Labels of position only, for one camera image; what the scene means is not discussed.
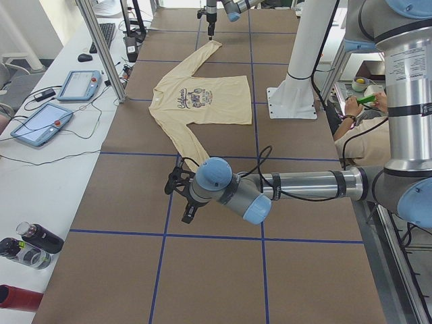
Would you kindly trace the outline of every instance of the black water bottle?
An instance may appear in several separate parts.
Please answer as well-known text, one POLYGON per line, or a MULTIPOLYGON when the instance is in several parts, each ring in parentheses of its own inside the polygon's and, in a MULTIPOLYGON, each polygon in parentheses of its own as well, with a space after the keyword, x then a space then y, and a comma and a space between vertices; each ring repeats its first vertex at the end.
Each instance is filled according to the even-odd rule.
POLYGON ((0 256, 35 269, 45 269, 51 262, 48 252, 15 238, 0 241, 0 256))
POLYGON ((60 252, 64 241, 39 224, 29 224, 23 221, 16 228, 16 232, 26 241, 38 248, 55 254, 60 252))

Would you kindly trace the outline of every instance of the robotic arm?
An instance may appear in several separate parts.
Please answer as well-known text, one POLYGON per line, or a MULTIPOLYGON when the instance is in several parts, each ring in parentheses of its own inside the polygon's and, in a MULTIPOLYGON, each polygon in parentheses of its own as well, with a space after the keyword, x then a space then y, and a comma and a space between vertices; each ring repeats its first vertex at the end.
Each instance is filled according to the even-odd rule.
POLYGON ((207 22, 209 23, 208 35, 210 41, 215 35, 218 1, 222 2, 225 12, 227 13, 228 20, 235 22, 236 20, 240 19, 240 14, 242 12, 249 10, 251 7, 258 5, 264 0, 240 0, 239 2, 234 2, 232 0, 207 0, 207 5, 204 7, 204 9, 198 10, 196 17, 201 19, 203 15, 206 15, 207 22))
POLYGON ((350 197, 432 227, 432 2, 350 0, 346 42, 351 50, 367 51, 376 44, 385 53, 391 160, 384 168, 242 175, 232 173, 223 159, 210 158, 194 174, 180 163, 165 193, 175 190, 188 199, 183 221, 190 223, 211 199, 258 224, 271 200, 350 197))

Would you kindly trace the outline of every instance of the person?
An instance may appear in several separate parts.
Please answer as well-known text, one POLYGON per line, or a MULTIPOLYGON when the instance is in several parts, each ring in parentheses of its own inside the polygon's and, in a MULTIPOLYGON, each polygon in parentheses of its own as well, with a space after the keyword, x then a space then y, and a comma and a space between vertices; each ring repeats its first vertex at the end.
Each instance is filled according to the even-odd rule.
POLYGON ((363 119, 357 126, 355 125, 357 117, 362 112, 362 107, 357 103, 356 97, 350 97, 346 101, 345 116, 342 123, 333 135, 336 150, 340 159, 345 158, 346 162, 351 165, 385 165, 390 160, 390 139, 389 123, 384 122, 387 118, 387 97, 384 92, 375 93, 375 107, 385 115, 372 119, 363 119), (384 122, 374 130, 359 135, 374 126, 384 122))
POLYGON ((0 134, 3 133, 9 123, 9 118, 0 113, 0 134))

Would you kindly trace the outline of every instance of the blue tape line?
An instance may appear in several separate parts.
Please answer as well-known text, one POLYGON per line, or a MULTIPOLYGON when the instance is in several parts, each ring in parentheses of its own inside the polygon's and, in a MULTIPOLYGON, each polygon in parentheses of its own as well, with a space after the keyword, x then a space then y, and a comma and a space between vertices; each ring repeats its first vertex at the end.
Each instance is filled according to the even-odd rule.
POLYGON ((261 241, 260 238, 247 236, 217 236, 217 235, 193 235, 193 234, 167 234, 170 238, 205 238, 210 240, 239 240, 239 241, 261 241))
POLYGON ((158 236, 162 237, 161 233, 146 233, 146 232, 122 232, 122 231, 103 231, 97 229, 78 229, 71 228, 69 232, 73 233, 87 233, 87 234, 111 234, 111 235, 137 235, 137 236, 158 236))
MULTIPOLYGON (((196 32, 195 30, 166 30, 166 29, 149 29, 149 32, 196 32)), ((199 30, 199 33, 207 33, 207 31, 205 30, 199 30)), ((252 32, 249 31, 248 32, 239 32, 239 31, 227 31, 227 32, 220 32, 218 31, 219 34, 272 34, 272 35, 296 35, 297 32, 252 32)))
POLYGON ((137 235, 137 236, 158 236, 170 238, 204 238, 209 240, 243 240, 243 241, 268 241, 268 242, 295 242, 295 243, 327 243, 327 244, 363 244, 359 240, 319 240, 310 238, 254 238, 252 236, 219 236, 204 234, 175 234, 175 233, 148 233, 148 232, 124 232, 104 231, 97 229, 71 229, 70 232, 87 234, 112 234, 112 235, 137 235))
MULTIPOLYGON (((177 159, 175 159, 175 165, 177 165, 179 157, 180 156, 177 155, 177 159)), ((153 315, 155 314, 157 289, 159 287, 159 279, 161 277, 163 252, 165 250, 165 242, 166 242, 166 239, 167 239, 169 216, 171 214, 171 205, 172 205, 172 202, 173 202, 173 194, 171 194, 171 196, 169 197, 169 203, 168 203, 168 209, 167 209, 167 218, 165 220, 165 227, 163 229, 163 238, 162 238, 161 253, 159 255, 159 263, 157 265, 156 280, 155 280, 155 289, 153 290, 153 299, 151 301, 151 309, 150 309, 150 315, 148 317, 148 324, 151 324, 153 322, 153 315)))
POLYGON ((153 101, 152 99, 134 99, 134 98, 129 98, 129 100, 131 101, 153 101))
POLYGON ((149 157, 177 157, 176 154, 164 154, 164 153, 128 153, 128 152, 109 152, 109 151, 101 151, 100 154, 105 155, 144 155, 149 157))
MULTIPOLYGON (((177 61, 177 60, 170 60, 170 59, 137 59, 137 62, 149 62, 149 63, 181 63, 182 61, 177 61)), ((207 64, 250 64, 250 62, 223 62, 223 61, 206 61, 205 63, 207 64)), ((286 65, 288 66, 288 63, 272 63, 272 62, 267 62, 267 63, 259 63, 259 62, 254 62, 255 65, 286 65)))
MULTIPOLYGON (((252 70, 252 93, 253 93, 253 109, 254 109, 254 120, 255 120, 255 146, 256 146, 256 158, 259 156, 259 137, 258 137, 258 116, 257 116, 257 105, 255 104, 255 77, 254 77, 254 56, 252 50, 252 34, 250 25, 250 13, 248 11, 248 24, 249 24, 249 46, 250 46, 250 68, 252 70)), ((265 258, 265 233, 264 223, 261 223, 261 252, 263 255, 263 283, 264 283, 264 301, 265 301, 265 322, 270 324, 269 315, 269 294, 267 290, 267 262, 265 258)))
MULTIPOLYGON (((101 151, 100 154, 105 155, 142 155, 149 157, 177 157, 177 154, 169 153, 141 153, 141 152, 111 152, 111 151, 101 151)), ((257 157, 237 157, 234 155, 218 155, 223 159, 257 159, 257 157)), ((267 160, 280 160, 280 161, 316 161, 316 162, 338 162, 337 159, 319 159, 319 158, 309 158, 309 157, 268 157, 267 160)))
POLYGON ((265 240, 269 242, 363 244, 363 241, 358 241, 358 240, 313 240, 308 238, 265 238, 265 240))
POLYGON ((265 233, 264 223, 261 223, 261 250, 263 253, 263 281, 264 281, 264 301, 265 301, 265 322, 270 324, 270 312, 269 312, 269 293, 267 286, 267 261, 265 256, 265 233))
POLYGON ((253 111, 254 111, 254 130, 255 130, 255 149, 256 157, 259 155, 259 140, 258 140, 258 117, 257 117, 257 106, 255 105, 255 76, 254 76, 254 56, 252 50, 252 35, 250 33, 250 14, 248 11, 248 25, 249 25, 249 51, 250 51, 250 71, 252 74, 252 100, 253 100, 253 111))

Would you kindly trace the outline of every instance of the keyboard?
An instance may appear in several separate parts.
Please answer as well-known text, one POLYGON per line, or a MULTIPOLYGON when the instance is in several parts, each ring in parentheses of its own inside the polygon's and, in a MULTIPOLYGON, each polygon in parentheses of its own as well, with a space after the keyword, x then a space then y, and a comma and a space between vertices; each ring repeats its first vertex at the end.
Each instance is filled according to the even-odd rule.
MULTIPOLYGON (((111 42, 114 37, 115 32, 115 23, 114 22, 105 22, 103 24, 99 24, 102 30, 103 37, 105 38, 105 41, 107 42, 108 48, 111 46, 111 42)), ((95 43, 92 43, 92 46, 90 47, 90 53, 94 54, 97 53, 97 49, 95 46, 95 43)))

